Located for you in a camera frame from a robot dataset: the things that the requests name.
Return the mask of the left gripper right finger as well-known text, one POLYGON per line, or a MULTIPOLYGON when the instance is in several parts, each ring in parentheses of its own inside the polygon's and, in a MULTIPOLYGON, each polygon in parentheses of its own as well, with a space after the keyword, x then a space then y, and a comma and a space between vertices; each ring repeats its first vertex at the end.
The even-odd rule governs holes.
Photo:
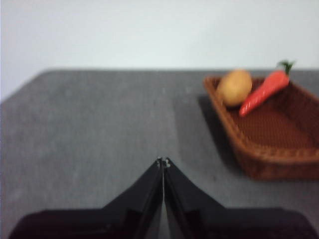
POLYGON ((308 219, 281 208, 227 208, 163 161, 164 201, 173 239, 317 239, 308 219))

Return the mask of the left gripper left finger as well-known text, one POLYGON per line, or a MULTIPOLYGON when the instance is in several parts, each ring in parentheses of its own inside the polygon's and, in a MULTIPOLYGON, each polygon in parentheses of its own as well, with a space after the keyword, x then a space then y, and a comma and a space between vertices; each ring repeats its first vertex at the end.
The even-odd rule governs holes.
POLYGON ((158 158, 127 190, 97 209, 44 210, 22 217, 11 239, 148 239, 158 236, 163 199, 158 158))

